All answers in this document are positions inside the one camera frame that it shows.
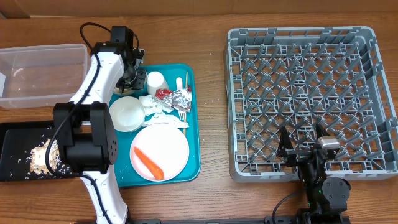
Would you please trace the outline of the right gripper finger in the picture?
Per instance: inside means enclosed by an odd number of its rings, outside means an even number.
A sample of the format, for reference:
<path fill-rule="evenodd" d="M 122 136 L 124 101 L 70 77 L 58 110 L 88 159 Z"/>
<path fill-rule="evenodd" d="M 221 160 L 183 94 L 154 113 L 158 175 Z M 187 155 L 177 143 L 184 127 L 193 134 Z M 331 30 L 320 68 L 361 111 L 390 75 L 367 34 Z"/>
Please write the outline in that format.
<path fill-rule="evenodd" d="M 317 139 L 319 139 L 321 137 L 325 137 L 325 136 L 330 136 L 330 134 L 326 131 L 326 129 L 320 123 L 317 123 L 315 125 L 315 132 L 317 135 Z"/>
<path fill-rule="evenodd" d="M 292 150 L 294 147 L 291 143 L 289 134 L 288 134 L 285 126 L 282 126 L 279 129 L 279 133 L 280 133 L 280 141 L 279 141 L 279 146 L 278 146 L 278 149 L 276 152 L 276 156 L 287 157 L 289 155 L 288 151 Z"/>

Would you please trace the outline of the white bowl with peanuts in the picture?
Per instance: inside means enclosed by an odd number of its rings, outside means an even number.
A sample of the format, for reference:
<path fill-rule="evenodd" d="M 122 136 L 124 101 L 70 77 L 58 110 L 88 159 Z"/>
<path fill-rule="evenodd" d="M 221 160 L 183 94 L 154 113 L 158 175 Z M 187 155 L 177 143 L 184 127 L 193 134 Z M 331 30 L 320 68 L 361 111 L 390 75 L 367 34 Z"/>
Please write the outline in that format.
<path fill-rule="evenodd" d="M 120 132 L 136 131 L 145 120 L 144 105 L 132 96 L 125 96 L 114 101 L 109 112 L 115 130 Z"/>

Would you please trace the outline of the orange carrot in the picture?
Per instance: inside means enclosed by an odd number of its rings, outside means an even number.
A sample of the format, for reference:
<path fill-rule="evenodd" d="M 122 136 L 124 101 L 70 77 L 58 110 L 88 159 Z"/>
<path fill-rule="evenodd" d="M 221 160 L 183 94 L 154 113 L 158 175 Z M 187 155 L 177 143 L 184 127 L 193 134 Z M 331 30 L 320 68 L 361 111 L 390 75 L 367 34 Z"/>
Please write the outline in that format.
<path fill-rule="evenodd" d="M 153 160 L 147 157 L 138 147 L 134 147 L 134 152 L 156 180 L 164 179 L 163 170 Z"/>

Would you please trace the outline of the grey bowl with rice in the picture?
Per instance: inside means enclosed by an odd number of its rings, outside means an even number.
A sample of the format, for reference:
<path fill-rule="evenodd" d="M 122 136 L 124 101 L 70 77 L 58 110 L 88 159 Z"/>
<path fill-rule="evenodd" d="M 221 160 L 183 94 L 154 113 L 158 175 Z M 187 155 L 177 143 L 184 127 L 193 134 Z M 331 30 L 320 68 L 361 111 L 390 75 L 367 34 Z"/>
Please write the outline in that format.
<path fill-rule="evenodd" d="M 135 90 L 131 89 L 131 88 L 118 88 L 116 87 L 113 91 L 114 94 L 118 95 L 118 96 L 128 96 L 128 95 L 132 95 L 135 92 Z"/>

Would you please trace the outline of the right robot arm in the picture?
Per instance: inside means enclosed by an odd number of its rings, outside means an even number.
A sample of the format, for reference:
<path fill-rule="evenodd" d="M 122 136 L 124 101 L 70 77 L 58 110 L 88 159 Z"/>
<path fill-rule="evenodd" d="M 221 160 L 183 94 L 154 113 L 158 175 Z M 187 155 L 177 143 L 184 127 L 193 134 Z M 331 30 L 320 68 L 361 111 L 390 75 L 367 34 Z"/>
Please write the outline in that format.
<path fill-rule="evenodd" d="M 324 164 L 333 160 L 340 144 L 334 136 L 320 125 L 315 125 L 317 139 L 309 149 L 296 151 L 288 132 L 283 126 L 279 129 L 280 141 L 277 156 L 284 159 L 287 167 L 296 167 L 303 182 L 303 189 L 283 198 L 272 212 L 272 222 L 282 220 L 288 223 L 349 223 L 349 217 L 342 213 L 347 210 L 351 185 L 339 177 L 328 177 Z M 276 217 L 277 209 L 288 199 L 305 193 L 308 208 L 301 208 L 291 217 Z"/>

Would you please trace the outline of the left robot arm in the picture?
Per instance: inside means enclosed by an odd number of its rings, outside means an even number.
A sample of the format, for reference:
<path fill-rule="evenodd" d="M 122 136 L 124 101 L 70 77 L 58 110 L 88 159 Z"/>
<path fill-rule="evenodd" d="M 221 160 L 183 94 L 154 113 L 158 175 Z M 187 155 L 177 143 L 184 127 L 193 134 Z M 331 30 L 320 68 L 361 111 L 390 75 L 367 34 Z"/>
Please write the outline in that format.
<path fill-rule="evenodd" d="M 96 223 L 130 223 L 130 211 L 122 199 L 114 163 L 118 140 L 109 102 L 115 90 L 141 91 L 147 72 L 140 68 L 145 51 L 137 35 L 126 26 L 108 29 L 110 40 L 90 46 L 91 66 L 79 90 L 67 103 L 53 107 L 55 133 L 63 164 L 71 174 L 49 172 L 60 178 L 83 181 L 96 211 Z"/>

